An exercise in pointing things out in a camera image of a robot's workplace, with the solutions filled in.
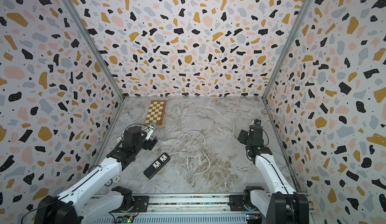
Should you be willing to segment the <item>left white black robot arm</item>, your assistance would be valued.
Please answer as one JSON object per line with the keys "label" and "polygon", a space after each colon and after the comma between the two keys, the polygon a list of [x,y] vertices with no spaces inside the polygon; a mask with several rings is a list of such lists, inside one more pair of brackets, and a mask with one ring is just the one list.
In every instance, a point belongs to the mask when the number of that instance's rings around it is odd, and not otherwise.
{"label": "left white black robot arm", "polygon": [[137,208],[132,191],[121,186],[112,188],[92,203],[89,201],[108,181],[134,162],[141,150],[151,150],[155,146],[158,139],[151,136],[155,129],[155,123],[129,125],[117,146],[94,170],[59,195],[49,195],[40,201],[34,223],[91,224],[112,211],[131,212]]}

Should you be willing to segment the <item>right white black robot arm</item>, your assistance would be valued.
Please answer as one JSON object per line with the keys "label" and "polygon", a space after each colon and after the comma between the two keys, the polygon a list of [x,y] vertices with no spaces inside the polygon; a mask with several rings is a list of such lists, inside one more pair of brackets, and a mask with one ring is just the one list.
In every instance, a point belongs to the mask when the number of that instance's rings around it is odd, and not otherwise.
{"label": "right white black robot arm", "polygon": [[279,170],[273,153],[264,143],[265,130],[261,120],[255,119],[248,130],[241,130],[237,140],[245,145],[246,157],[260,171],[268,187],[248,186],[243,193],[244,206],[259,211],[255,224],[308,224],[309,201],[297,192]]}

